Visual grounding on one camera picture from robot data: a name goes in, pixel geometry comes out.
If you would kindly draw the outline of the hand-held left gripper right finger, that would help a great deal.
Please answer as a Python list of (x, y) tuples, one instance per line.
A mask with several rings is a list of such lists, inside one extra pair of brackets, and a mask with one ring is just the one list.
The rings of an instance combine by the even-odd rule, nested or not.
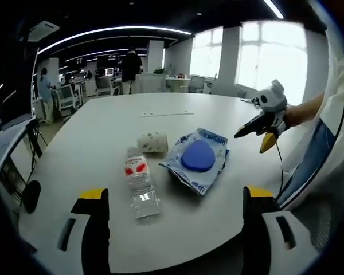
[(260, 187), (243, 188), (242, 237), (242, 274), (302, 274), (318, 257), (309, 230)]

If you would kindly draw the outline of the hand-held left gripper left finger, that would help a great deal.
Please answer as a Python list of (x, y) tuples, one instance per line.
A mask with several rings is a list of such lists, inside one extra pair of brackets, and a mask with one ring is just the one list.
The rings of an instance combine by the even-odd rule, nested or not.
[(35, 254), (51, 274), (109, 273), (109, 196), (106, 188), (86, 191), (57, 222)]

